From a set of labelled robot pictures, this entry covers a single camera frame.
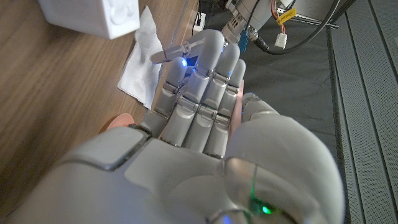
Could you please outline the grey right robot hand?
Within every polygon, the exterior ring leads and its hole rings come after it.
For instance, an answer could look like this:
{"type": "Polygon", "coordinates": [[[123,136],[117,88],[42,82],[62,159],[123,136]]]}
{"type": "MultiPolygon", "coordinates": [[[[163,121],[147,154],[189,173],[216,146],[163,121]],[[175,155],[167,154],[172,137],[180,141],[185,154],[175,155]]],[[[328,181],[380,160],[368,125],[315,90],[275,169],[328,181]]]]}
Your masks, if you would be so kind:
{"type": "Polygon", "coordinates": [[[231,131],[246,65],[203,30],[157,52],[171,66],[139,124],[65,154],[6,223],[343,223],[330,150],[252,93],[231,131]]]}

